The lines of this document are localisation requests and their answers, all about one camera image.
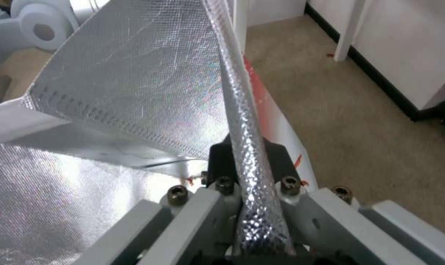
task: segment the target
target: white plastic part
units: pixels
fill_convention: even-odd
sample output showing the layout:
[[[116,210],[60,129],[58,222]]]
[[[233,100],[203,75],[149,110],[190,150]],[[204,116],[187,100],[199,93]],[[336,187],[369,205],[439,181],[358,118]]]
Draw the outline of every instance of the white plastic part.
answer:
[[[74,30],[77,30],[80,26],[77,18],[74,15],[74,12],[72,11],[70,7],[70,1],[69,0],[14,0],[11,5],[11,17],[16,18],[21,13],[21,10],[30,4],[43,4],[50,7],[53,7],[62,15],[64,15],[67,20],[69,21],[70,25],[72,25],[72,28]]]
[[[94,13],[98,12],[109,0],[70,0],[70,6],[80,24],[83,24]]]
[[[74,32],[64,14],[48,5],[26,5],[18,18],[24,37],[43,50],[56,50]]]

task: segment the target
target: white furniture leg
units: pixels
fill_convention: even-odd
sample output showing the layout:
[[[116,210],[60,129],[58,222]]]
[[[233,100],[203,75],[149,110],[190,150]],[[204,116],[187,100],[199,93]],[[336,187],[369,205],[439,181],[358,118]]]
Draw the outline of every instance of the white furniture leg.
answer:
[[[352,8],[349,12],[347,26],[341,33],[339,43],[337,44],[334,60],[336,62],[343,61],[347,58],[348,49],[354,39],[355,29],[357,29],[358,21],[365,5],[365,0],[354,0]]]

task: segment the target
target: bolt head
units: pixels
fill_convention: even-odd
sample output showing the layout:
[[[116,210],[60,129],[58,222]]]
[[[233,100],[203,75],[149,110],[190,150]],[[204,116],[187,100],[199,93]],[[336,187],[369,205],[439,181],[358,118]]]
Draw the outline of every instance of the bolt head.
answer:
[[[285,195],[298,195],[301,181],[293,176],[285,176],[281,179],[280,190]]]
[[[332,187],[331,191],[346,203],[348,204],[352,203],[352,198],[354,198],[354,194],[352,193],[350,188],[347,188],[346,186],[337,185]]]
[[[234,192],[234,181],[228,176],[216,179],[216,190],[223,195],[231,195]]]
[[[168,203],[172,206],[181,206],[188,201],[188,191],[185,186],[177,185],[167,191]]]

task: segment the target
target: hex socket bolt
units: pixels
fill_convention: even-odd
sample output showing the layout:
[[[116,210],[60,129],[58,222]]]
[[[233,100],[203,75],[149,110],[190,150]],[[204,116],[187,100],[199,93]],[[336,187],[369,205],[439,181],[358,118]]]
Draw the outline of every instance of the hex socket bolt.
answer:
[[[167,191],[168,203],[172,206],[181,206],[188,201],[188,191],[185,186],[177,185]]]

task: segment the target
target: hole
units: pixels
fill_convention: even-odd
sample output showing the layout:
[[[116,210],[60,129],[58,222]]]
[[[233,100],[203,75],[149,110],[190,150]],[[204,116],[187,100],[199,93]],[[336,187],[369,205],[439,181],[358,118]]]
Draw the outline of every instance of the hole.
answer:
[[[171,193],[175,195],[181,195],[184,194],[184,191],[182,187],[174,187],[172,188]]]
[[[342,188],[342,187],[337,187],[337,188],[335,188],[335,191],[336,191],[338,194],[341,194],[341,195],[347,195],[347,194],[348,194],[348,190],[345,189],[345,188]]]
[[[312,219],[312,224],[314,225],[314,227],[319,230],[320,229],[320,224],[319,221],[316,218]]]
[[[32,28],[32,31],[34,32],[36,37],[46,42],[53,40],[56,36],[54,30],[52,30],[52,28],[46,24],[36,24]]]
[[[226,184],[226,183],[230,183],[231,179],[229,177],[221,177],[219,178],[219,183],[221,184]]]
[[[296,184],[296,179],[295,178],[286,178],[286,182],[289,184]]]

